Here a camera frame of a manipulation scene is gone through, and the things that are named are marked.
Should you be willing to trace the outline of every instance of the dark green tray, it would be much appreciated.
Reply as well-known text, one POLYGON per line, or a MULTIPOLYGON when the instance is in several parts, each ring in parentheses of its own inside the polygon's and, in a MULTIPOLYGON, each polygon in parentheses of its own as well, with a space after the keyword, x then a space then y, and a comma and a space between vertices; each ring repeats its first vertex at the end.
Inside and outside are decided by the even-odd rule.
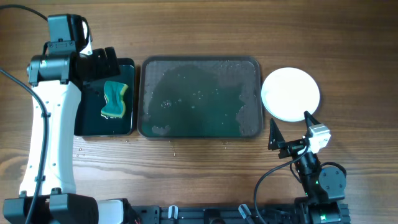
POLYGON ((142 65, 137 129, 147 138, 252 138, 261 72, 247 56, 155 56, 142 65))

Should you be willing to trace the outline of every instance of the yellow sponge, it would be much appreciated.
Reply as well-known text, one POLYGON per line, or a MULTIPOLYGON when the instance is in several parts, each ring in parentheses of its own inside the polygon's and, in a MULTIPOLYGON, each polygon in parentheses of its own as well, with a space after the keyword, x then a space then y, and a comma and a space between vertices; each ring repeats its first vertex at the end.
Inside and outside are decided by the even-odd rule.
POLYGON ((106 81, 104 85, 104 95, 106 105, 101 110, 101 114, 110 118, 122 118, 126 112, 126 105, 123 96, 129 87, 126 84, 106 81))

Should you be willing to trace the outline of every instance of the wood grain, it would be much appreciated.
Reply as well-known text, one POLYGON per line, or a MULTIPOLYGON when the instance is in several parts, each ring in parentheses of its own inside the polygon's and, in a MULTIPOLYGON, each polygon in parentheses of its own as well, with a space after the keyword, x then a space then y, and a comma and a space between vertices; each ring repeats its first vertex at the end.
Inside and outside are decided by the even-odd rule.
MULTIPOLYGON (((118 57, 138 65, 157 54, 238 54, 254 56, 263 78, 286 66, 307 71, 322 93, 315 116, 332 132, 319 157, 347 168, 345 202, 353 223, 398 222, 398 3, 16 2, 45 15, 85 16, 94 47, 113 46, 118 57)), ((46 23, 18 9, 0 16, 0 66, 26 82, 25 66, 49 39, 46 23)), ((5 198, 17 196, 26 168, 32 100, 0 77, 0 105, 2 206, 5 198)), ((98 200, 126 197, 133 205, 252 203, 258 178, 284 162, 267 150, 271 117, 266 113, 262 134, 246 141, 149 141, 136 131, 75 138, 77 193, 98 200)), ((286 140, 305 131, 304 123, 277 124, 286 140)), ((283 169, 264 181, 259 201, 291 203, 301 196, 302 187, 283 169)), ((0 222, 6 222, 2 216, 0 222)))

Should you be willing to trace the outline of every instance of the water droplet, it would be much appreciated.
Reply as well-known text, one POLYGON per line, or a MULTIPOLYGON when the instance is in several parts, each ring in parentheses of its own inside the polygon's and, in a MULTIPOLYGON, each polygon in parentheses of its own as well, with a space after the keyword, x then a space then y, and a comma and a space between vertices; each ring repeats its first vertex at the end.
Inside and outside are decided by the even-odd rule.
POLYGON ((172 102, 170 100, 165 100, 161 104, 161 106, 164 108, 169 108, 169 107, 171 107, 171 105, 172 105, 172 102))

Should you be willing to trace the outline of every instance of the white disc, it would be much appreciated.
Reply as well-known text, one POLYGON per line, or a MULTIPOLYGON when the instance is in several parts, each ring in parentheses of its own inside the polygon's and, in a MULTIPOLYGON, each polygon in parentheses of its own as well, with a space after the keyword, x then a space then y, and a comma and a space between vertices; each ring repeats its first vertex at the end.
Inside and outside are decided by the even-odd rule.
POLYGON ((280 68, 269 74, 262 84, 261 99, 267 111, 276 118, 296 122, 304 120, 304 111, 315 112, 320 92, 307 72, 280 68))

